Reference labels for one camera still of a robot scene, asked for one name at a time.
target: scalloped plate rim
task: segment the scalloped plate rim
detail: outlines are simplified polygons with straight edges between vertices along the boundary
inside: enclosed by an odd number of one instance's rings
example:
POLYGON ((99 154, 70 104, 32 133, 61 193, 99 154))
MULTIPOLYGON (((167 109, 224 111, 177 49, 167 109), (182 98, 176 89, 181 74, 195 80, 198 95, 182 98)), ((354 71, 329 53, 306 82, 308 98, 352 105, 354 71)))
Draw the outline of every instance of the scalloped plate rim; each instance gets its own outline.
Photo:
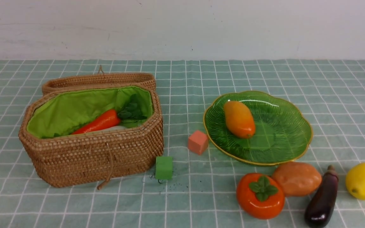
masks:
POLYGON ((279 98, 279 97, 274 97, 266 92, 263 92, 263 91, 256 91, 256 90, 249 90, 249 91, 242 91, 242 92, 229 92, 229 93, 226 93, 226 94, 223 94, 223 95, 220 95, 218 96, 213 102, 212 104, 207 107, 207 109, 205 110, 204 112, 204 115, 203 115, 203 118, 202 118, 202 121, 203 121, 203 124, 204 124, 204 127, 205 127, 205 132, 206 134, 208 135, 208 139, 211 141, 212 144, 214 144, 214 146, 220 150, 221 152, 223 152, 224 154, 226 154, 227 156, 233 158, 233 159, 236 159, 238 161, 241 161, 241 162, 244 162, 244 163, 247 163, 247 164, 251 164, 251 165, 256 165, 256 166, 276 166, 276 165, 279 165, 279 164, 283 164, 283 163, 286 163, 286 162, 293 162, 297 159, 300 159, 301 157, 303 157, 306 152, 308 151, 308 148, 310 147, 310 144, 312 142, 312 139, 313 139, 313 128, 312 128, 312 125, 311 123, 303 116, 302 112, 299 110, 298 107, 296 107, 293 103, 291 103, 290 101, 287 101, 285 99, 282 99, 282 98, 279 98), (209 137, 209 131, 208 131, 208 128, 207 128, 207 124, 205 123, 205 116, 207 115, 207 112, 210 108, 212 108, 215 103, 222 97, 225 97, 225 96, 228 96, 228 95, 238 95, 238 94, 245 94, 245 93, 248 93, 248 92, 259 92, 261 94, 264 94, 264 95, 267 95, 269 97, 272 97, 273 99, 276 99, 276 100, 282 100, 282 101, 285 101, 286 103, 292 105, 299 113, 300 115, 300 118, 302 118, 303 120, 305 120, 307 123, 308 123, 308 126, 310 127, 311 129, 311 137, 310 137, 310 140, 309 142, 306 144, 306 148, 305 148, 305 151, 302 152, 299 156, 295 157, 294 159, 290 159, 290 160, 287 160, 287 161, 280 161, 280 162, 275 162, 275 163, 258 163, 258 162, 253 162, 253 161, 248 161, 248 160, 245 160, 245 159, 241 159, 239 157, 236 157, 226 151, 224 151, 222 148, 220 148, 213 140, 211 137, 209 137))

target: green plate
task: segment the green plate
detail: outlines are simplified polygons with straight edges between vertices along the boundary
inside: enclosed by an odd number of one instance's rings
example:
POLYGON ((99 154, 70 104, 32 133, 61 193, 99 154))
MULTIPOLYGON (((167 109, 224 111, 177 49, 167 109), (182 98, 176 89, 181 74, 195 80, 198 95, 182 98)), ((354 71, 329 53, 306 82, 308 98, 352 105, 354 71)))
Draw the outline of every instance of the green plate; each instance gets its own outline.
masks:
POLYGON ((309 122, 292 103, 259 91, 229 93, 218 97, 204 113, 210 141, 222 152, 239 161, 273 166, 302 157, 312 141, 309 122), (243 102, 256 125, 251 139, 240 139, 226 127, 223 104, 243 102))

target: basket handle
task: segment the basket handle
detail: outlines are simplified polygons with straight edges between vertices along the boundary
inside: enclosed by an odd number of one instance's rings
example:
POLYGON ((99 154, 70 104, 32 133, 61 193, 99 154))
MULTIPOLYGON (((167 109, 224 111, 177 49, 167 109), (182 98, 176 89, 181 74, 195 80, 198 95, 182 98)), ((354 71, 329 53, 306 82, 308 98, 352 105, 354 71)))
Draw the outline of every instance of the basket handle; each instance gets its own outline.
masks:
POLYGON ((102 65, 99 65, 99 69, 98 69, 98 72, 97 72, 97 75, 102 72, 102 75, 105 75, 104 71, 102 70, 102 65))
POLYGON ((111 174, 113 172, 113 157, 112 157, 111 150, 109 148, 108 143, 107 143, 107 147, 108 147, 108 154, 109 154, 109 161, 110 161, 111 168, 110 168, 110 171, 108 172, 106 180, 104 180, 102 183, 100 183, 100 185, 98 185, 97 190, 101 190, 105 185, 107 185, 109 183, 109 181, 111 180, 111 174))

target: toy carrot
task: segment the toy carrot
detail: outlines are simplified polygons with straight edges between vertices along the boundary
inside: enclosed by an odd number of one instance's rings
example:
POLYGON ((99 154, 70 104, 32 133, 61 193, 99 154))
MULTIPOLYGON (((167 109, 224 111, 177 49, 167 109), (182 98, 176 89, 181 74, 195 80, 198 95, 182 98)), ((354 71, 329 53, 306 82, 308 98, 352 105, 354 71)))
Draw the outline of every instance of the toy carrot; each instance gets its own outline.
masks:
POLYGON ((139 105, 137 103, 136 94, 131 95, 129 103, 126 104, 119 113, 116 113, 115 110, 110 109, 100 115, 97 119, 83 126, 71 133, 72 135, 76 134, 84 134, 91 131, 100 131, 110 127, 114 127, 122 120, 125 119, 133 119, 133 120, 143 120, 146 117, 143 116, 142 110, 140 110, 139 105))
POLYGON ((110 109, 106 112, 104 112, 102 115, 100 115, 98 118, 96 118, 91 123, 85 125, 84 127, 78 129, 77 131, 74 131, 71 133, 72 135, 76 134, 83 134, 91 131, 100 131, 104 130, 106 128, 110 128, 113 126, 116 126, 120 123, 120 118, 118 118, 118 115, 116 114, 116 111, 113 109, 110 109))

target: green fabric lining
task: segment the green fabric lining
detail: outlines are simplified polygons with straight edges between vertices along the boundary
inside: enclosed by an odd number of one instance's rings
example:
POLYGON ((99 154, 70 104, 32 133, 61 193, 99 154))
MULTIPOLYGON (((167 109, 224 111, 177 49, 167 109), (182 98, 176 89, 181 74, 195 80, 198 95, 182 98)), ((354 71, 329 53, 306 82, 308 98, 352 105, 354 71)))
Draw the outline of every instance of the green fabric lining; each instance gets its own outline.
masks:
POLYGON ((67 136, 109 109, 119 112, 133 94, 137 95, 139 108, 147 118, 139 121, 123 120, 119 125, 136 127, 153 115, 153 103, 150 92, 127 86, 59 94, 35 110, 26 129, 38 138, 67 136))

